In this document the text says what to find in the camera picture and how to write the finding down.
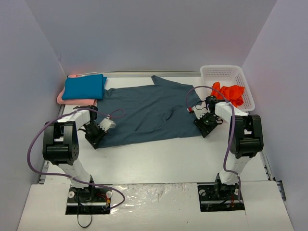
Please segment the white table surface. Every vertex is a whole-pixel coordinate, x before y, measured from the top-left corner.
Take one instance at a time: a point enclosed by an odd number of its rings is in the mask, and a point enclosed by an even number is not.
[[[293,231],[273,181],[243,182],[245,211],[200,212],[197,185],[117,185],[127,197],[109,215],[93,215],[88,231]],[[18,231],[81,231],[65,215],[68,185],[32,185]],[[121,197],[114,192],[112,204]],[[86,225],[89,216],[80,216]]]
[[[202,85],[201,77],[165,79]],[[153,84],[150,77],[113,77],[108,78],[105,88],[150,84]],[[202,89],[197,89],[197,93],[204,99]],[[65,106],[64,113],[71,112],[73,107]],[[202,136],[176,138],[94,150],[84,138],[84,133],[79,131],[79,159],[94,181],[101,184],[213,182],[222,170],[228,134],[229,124],[224,123],[205,139]],[[62,170],[50,165],[48,172],[60,173]],[[243,181],[268,180],[259,154],[248,162],[241,178]],[[54,176],[47,176],[45,180],[45,184],[61,183],[70,184],[70,181]]]

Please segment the blue folded cloth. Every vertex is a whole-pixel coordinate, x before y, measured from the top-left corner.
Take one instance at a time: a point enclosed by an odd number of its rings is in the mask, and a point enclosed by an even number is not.
[[[84,76],[78,78],[67,78],[63,100],[93,99],[102,100],[104,85],[107,78],[102,74]]]

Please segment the black mounting plate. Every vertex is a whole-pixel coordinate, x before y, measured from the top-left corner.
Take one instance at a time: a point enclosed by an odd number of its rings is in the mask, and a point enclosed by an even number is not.
[[[95,189],[95,195],[92,198],[82,198],[80,197],[80,203],[83,206],[79,208],[80,215],[88,215],[88,214],[110,214],[109,206],[106,207],[106,200],[98,196],[97,194],[101,194],[106,198],[106,192],[111,191],[109,189]],[[77,215],[77,193],[75,193],[74,198],[67,198],[66,205],[66,215]]]
[[[238,196],[233,194],[234,202],[231,204],[231,197],[219,199],[215,197],[214,183],[198,184],[199,202],[201,212],[222,212],[245,210],[244,204],[238,201]]]

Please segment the pink folded towel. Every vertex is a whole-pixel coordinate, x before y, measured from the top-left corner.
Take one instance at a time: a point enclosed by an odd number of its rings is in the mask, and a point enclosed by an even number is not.
[[[70,75],[70,78],[77,78],[80,77],[78,75]],[[60,92],[60,94],[57,97],[57,103],[58,104],[70,104],[70,105],[80,105],[80,106],[88,106],[88,105],[94,105],[96,106],[97,100],[63,100],[62,96],[64,93],[65,88]]]

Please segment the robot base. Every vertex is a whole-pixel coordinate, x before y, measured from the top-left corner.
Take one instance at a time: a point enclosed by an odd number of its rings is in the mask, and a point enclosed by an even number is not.
[[[77,215],[78,198],[75,188],[70,188],[66,205],[66,215]],[[106,194],[111,193],[108,189],[95,189],[95,194],[80,193],[79,195],[79,214],[110,214],[111,198]]]
[[[198,184],[198,192],[201,212],[245,210],[244,204],[237,200],[238,196],[234,193],[226,198],[218,198],[215,194],[214,183]]]

